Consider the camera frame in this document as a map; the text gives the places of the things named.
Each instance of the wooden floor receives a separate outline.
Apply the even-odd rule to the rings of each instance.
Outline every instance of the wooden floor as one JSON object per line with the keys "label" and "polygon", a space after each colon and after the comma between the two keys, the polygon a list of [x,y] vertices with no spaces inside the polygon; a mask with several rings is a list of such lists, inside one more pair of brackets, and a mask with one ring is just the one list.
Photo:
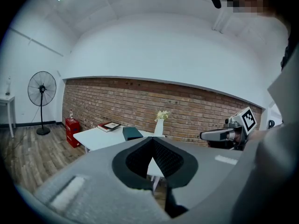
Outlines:
{"label": "wooden floor", "polygon": [[[36,126],[16,128],[14,139],[9,129],[0,129],[0,149],[6,168],[14,182],[31,193],[57,171],[85,154],[83,146],[73,148],[69,145],[62,125],[47,127],[51,132],[45,136],[36,134]],[[154,196],[164,208],[164,182],[158,184]]]}

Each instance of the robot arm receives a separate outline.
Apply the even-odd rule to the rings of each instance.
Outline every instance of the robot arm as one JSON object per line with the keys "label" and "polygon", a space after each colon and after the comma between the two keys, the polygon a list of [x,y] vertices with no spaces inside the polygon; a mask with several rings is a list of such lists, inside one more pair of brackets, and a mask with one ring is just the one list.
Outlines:
{"label": "robot arm", "polygon": [[200,133],[202,140],[209,141],[210,146],[243,150],[248,135],[256,127],[256,119],[249,107],[225,120],[225,128]]}

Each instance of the standing fan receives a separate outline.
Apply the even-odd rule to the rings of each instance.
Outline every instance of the standing fan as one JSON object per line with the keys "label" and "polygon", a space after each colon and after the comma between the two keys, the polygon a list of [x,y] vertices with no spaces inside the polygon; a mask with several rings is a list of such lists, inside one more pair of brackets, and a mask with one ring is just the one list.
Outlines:
{"label": "standing fan", "polygon": [[43,126],[43,106],[52,101],[56,93],[56,81],[46,72],[40,71],[33,75],[28,84],[28,96],[31,102],[41,107],[42,127],[36,130],[39,135],[50,133],[50,129]]}

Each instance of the fan grille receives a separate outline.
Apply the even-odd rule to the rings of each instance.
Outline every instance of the fan grille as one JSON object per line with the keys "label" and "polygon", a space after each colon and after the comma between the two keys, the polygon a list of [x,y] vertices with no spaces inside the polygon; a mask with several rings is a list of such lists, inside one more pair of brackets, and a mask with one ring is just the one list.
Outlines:
{"label": "fan grille", "polygon": [[28,84],[28,97],[33,104],[41,106],[41,98],[43,96],[42,106],[52,101],[56,93],[56,81],[54,77],[46,72],[40,71],[33,75]]}

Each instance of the black mesh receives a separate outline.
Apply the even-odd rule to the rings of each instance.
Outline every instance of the black mesh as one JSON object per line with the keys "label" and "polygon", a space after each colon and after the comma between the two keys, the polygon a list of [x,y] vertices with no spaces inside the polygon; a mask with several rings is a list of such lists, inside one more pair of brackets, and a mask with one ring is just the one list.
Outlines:
{"label": "black mesh", "polygon": [[155,149],[153,157],[165,178],[174,174],[182,167],[184,160],[181,155],[171,151],[154,140],[153,143]]}
{"label": "black mesh", "polygon": [[126,158],[127,167],[137,175],[146,178],[148,166],[153,156],[153,146],[151,140],[140,148],[130,153]]}

